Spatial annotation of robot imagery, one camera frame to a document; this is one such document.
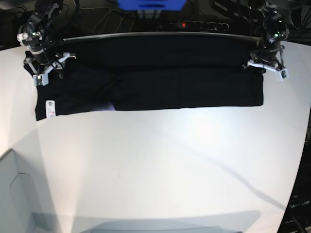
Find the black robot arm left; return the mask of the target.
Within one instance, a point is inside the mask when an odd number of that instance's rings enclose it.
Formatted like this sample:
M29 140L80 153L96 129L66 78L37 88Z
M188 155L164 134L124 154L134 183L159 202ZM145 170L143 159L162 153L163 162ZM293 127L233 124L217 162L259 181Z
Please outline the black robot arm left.
M255 29L260 34L257 49L250 52L251 59L243 65L260 68L276 73L282 80L289 76L284 65L284 49L281 42L286 40L289 29L280 14L278 7L266 0L249 0L248 7L257 14L258 26Z

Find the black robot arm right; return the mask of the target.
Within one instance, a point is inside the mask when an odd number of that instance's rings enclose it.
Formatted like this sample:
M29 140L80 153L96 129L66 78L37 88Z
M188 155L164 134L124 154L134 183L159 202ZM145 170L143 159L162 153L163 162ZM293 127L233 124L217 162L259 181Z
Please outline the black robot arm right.
M27 22L18 30L17 40L26 49L24 67L32 75L36 86L48 85L52 71L62 79L66 60L76 58L75 54L69 52L54 57L48 55L49 48L64 41L52 41L49 35L52 20L62 9L62 0L38 0Z

